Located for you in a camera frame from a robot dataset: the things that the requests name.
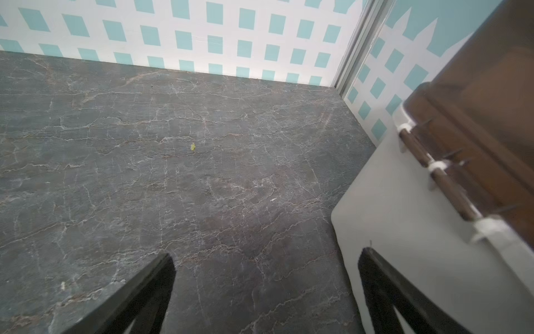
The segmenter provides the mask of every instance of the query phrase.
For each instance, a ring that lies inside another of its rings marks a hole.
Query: marble countertop
[[[0,62],[1,333],[61,332],[160,252],[163,333],[359,332],[330,214],[374,146],[334,89]]]

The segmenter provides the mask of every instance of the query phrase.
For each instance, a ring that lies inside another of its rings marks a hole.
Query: white picket fence pattern
[[[354,78],[352,86],[358,91],[354,103],[351,103],[348,100],[348,94],[344,98],[345,103],[349,106],[350,110],[375,145],[378,145],[388,132],[395,131],[391,115],[386,111],[386,107],[395,94],[402,100],[405,100],[412,93],[412,90],[404,84],[404,81],[413,67],[417,64],[424,68],[428,72],[424,81],[431,81],[471,36],[471,34],[469,34],[463,40],[451,46],[441,57],[439,57],[427,50],[427,47],[432,40],[432,36],[434,35],[438,19],[420,32],[415,40],[412,41],[403,36],[410,17],[410,12],[411,9],[397,21],[393,29],[386,25],[382,26],[377,37],[383,39],[386,43],[382,47],[377,58],[374,58],[369,53],[367,54],[364,63],[371,69],[371,71],[365,79],[365,82],[362,83],[358,79],[358,74]],[[385,67],[385,64],[394,49],[397,49],[404,54],[404,58],[395,72],[392,73]],[[378,77],[386,83],[386,86],[380,96],[375,98],[370,90]],[[365,119],[362,119],[358,114],[363,102],[366,102],[371,107],[371,111]],[[386,132],[380,138],[376,138],[371,131],[378,120],[382,121],[387,127]]]

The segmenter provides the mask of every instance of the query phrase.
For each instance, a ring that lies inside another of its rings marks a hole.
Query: white appliance
[[[402,106],[394,122],[409,128]],[[374,330],[358,258],[368,246],[472,333],[534,333],[532,251],[498,221],[476,229],[462,220],[430,184],[429,170],[389,134],[334,208],[332,223],[366,333]]]

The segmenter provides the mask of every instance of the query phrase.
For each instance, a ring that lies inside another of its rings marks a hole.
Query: wall
[[[330,86],[366,0],[17,0],[7,51]]]
[[[397,0],[344,100],[375,145],[393,111],[431,81],[501,0]]]

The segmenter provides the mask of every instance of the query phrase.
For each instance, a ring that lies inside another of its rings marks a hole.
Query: dark gray marble surface
[[[374,146],[334,89],[0,64],[0,333],[61,332],[159,252],[163,333],[359,332],[329,216]]]

